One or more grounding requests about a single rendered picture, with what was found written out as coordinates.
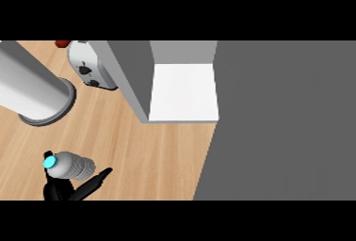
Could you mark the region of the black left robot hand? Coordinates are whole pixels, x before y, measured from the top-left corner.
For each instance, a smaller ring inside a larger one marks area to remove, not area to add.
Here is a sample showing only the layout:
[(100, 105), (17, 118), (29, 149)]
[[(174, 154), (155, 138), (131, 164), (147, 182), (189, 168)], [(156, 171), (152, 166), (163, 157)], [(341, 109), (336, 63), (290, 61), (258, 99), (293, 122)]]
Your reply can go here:
[[(42, 154), (44, 158), (53, 155), (51, 151)], [(84, 181), (73, 179), (57, 179), (48, 176), (47, 170), (45, 174), (45, 184), (42, 187), (42, 198), (47, 201), (82, 201), (93, 192), (100, 188), (103, 180), (112, 172), (112, 168), (103, 169), (97, 174), (90, 176)]]

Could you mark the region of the dark grey cabinet door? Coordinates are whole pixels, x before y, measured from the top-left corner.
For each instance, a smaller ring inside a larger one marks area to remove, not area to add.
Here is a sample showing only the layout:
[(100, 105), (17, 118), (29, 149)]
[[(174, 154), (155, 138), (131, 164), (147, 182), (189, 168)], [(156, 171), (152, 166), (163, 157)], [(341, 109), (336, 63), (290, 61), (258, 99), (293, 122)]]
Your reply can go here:
[(223, 41), (199, 200), (356, 200), (356, 41)]

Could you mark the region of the silver toaster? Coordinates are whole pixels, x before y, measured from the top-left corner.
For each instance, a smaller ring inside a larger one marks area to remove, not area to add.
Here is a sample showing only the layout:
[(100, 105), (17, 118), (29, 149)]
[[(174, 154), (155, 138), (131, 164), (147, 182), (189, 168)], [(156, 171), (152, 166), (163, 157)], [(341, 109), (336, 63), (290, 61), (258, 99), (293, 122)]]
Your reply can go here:
[(66, 57), (72, 69), (87, 86), (107, 90), (116, 89), (101, 61), (85, 40), (70, 41), (66, 49)]

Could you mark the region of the grey cabinet body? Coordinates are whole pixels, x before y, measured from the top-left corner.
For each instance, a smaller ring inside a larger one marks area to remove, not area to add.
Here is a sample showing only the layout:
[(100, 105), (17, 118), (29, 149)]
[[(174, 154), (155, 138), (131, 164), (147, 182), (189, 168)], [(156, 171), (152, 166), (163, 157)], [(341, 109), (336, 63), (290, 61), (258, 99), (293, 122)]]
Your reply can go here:
[(143, 123), (217, 122), (212, 40), (94, 40), (113, 83)]

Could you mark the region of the clear water bottle cyan cap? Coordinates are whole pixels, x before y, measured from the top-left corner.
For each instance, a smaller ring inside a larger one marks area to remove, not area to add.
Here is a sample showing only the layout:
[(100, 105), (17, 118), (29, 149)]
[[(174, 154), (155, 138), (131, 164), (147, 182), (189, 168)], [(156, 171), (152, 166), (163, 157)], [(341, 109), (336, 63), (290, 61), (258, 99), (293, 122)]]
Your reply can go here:
[(93, 160), (70, 152), (60, 152), (45, 157), (42, 167), (50, 177), (78, 181), (87, 180), (95, 169)]

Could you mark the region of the white paper towel roll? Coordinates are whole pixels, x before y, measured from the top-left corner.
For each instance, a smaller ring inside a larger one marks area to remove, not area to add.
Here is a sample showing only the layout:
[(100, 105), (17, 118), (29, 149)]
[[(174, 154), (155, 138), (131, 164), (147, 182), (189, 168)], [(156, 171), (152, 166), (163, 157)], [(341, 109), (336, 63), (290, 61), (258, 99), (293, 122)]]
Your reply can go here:
[(54, 76), (14, 40), (0, 40), (0, 105), (38, 127), (60, 120), (75, 99), (72, 83)]

